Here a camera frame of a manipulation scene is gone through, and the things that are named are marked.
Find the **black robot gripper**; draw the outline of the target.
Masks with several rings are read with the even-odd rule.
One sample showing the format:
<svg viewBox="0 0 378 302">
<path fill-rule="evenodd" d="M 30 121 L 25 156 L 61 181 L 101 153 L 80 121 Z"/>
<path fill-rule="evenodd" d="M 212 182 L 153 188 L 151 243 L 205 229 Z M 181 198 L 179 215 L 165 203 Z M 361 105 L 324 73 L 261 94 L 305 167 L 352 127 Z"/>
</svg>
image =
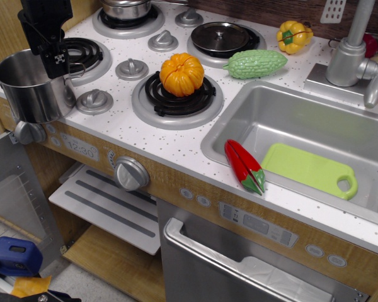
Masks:
<svg viewBox="0 0 378 302">
<path fill-rule="evenodd" d="M 73 17 L 70 1 L 21 1 L 18 13 L 32 54 L 39 55 L 50 79 L 69 73 L 63 24 Z"/>
</svg>

